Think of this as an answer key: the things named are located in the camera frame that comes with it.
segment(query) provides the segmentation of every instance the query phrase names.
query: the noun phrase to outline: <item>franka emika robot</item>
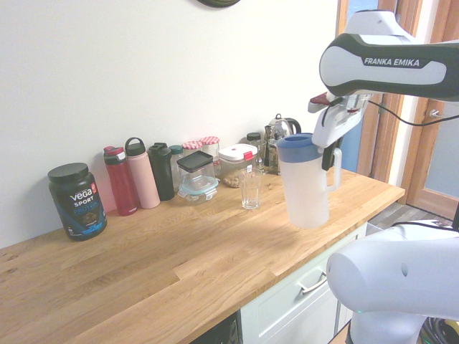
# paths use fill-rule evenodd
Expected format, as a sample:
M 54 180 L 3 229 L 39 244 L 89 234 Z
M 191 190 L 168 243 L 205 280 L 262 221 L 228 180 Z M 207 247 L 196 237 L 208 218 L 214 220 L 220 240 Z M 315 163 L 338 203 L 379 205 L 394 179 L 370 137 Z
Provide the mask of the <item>franka emika robot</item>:
M 330 151 L 372 94 L 459 101 L 459 41 L 420 44 L 392 12 L 361 11 L 323 53 L 320 75 L 328 92 L 311 99 L 309 111 L 324 109 L 313 143 L 328 169 Z M 459 321 L 457 217 L 453 226 L 394 224 L 330 256 L 331 291 L 354 312 L 347 343 L 415 344 L 427 317 Z

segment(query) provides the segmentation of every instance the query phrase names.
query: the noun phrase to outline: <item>white cabinet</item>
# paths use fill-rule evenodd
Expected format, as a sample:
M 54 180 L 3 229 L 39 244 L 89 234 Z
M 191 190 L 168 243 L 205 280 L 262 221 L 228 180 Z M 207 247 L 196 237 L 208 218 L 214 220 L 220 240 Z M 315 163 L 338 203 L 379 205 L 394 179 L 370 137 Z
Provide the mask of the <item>white cabinet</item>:
M 365 231 L 366 224 L 241 308 L 243 343 L 327 344 L 351 316 L 328 287 L 328 257 Z

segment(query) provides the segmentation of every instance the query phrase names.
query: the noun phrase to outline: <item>silver handle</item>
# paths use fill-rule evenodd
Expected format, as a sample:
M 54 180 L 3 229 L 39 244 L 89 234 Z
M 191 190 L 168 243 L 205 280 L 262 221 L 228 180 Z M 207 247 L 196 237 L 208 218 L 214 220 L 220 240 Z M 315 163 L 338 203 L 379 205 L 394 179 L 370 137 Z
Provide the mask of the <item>silver handle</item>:
M 429 116 L 430 116 L 431 118 L 444 118 L 444 117 L 440 114 L 440 111 L 438 111 L 438 110 L 436 110 L 436 109 L 431 110 L 431 111 L 429 112 Z
M 317 283 L 315 283 L 312 287 L 309 287 L 309 288 L 305 287 L 303 284 L 301 284 L 301 282 L 298 282 L 298 285 L 301 287 L 301 294 L 306 295 L 309 292 L 312 292 L 313 290 L 316 290 L 317 288 L 319 288 L 325 282 L 327 282 L 327 274 L 324 271 L 322 271 L 321 273 L 321 277 L 322 276 L 324 278 L 320 279 Z

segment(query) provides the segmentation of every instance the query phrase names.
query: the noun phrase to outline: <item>cabinet drawer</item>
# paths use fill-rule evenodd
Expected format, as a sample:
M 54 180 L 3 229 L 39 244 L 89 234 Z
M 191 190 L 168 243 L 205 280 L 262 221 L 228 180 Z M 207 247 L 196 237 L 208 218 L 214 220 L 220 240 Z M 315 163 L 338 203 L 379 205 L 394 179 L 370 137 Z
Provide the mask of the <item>cabinet drawer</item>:
M 313 258 L 275 286 L 241 308 L 244 344 L 261 344 L 271 338 L 326 293 L 333 297 L 326 283 L 326 264 L 330 255 L 345 244 L 364 236 L 366 224 Z M 336 299 L 332 317 L 336 317 Z

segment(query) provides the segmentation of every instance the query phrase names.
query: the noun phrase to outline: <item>bottle handle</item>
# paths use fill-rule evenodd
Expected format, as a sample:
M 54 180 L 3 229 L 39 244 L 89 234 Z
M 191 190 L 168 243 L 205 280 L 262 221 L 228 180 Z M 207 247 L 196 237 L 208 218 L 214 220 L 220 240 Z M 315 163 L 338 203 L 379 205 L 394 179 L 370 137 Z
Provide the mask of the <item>bottle handle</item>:
M 129 138 L 129 139 L 126 141 L 126 144 L 124 145 L 124 149 L 125 149 L 126 151 L 128 150 L 129 143 L 131 143 L 132 140 L 138 140 L 138 142 L 140 142 L 141 145 L 145 147 L 145 145 L 143 144 L 143 141 L 142 141 L 140 138 Z
M 341 184 L 341 160 L 343 157 L 343 153 L 341 152 L 341 149 L 335 148 L 333 149 L 333 156 L 334 156 L 334 166 L 335 166 L 335 171 L 334 171 L 334 181 L 333 185 L 327 186 L 326 192 L 332 192 L 335 191 Z

